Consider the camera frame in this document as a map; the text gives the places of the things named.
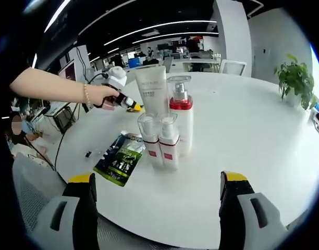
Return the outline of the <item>person's left hand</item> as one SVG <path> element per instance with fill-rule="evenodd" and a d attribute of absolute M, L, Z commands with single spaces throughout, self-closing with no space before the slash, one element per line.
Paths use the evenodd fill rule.
<path fill-rule="evenodd" d="M 84 95 L 87 105 L 93 105 L 94 107 L 107 110 L 114 110 L 114 104 L 110 101 L 106 101 L 105 99 L 110 96 L 117 97 L 119 92 L 105 85 L 97 86 L 85 84 Z"/>

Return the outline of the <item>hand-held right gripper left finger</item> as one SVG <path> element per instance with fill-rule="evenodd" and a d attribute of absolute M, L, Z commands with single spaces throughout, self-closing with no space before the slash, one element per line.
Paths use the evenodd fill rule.
<path fill-rule="evenodd" d="M 99 249 L 95 174 L 72 177 L 46 205 L 46 249 Z"/>

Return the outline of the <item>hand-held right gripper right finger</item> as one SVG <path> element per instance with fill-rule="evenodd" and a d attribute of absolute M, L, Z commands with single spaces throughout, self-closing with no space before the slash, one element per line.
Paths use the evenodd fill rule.
<path fill-rule="evenodd" d="M 276 206 L 236 172 L 220 174 L 219 218 L 219 249 L 276 249 L 288 234 Z"/>

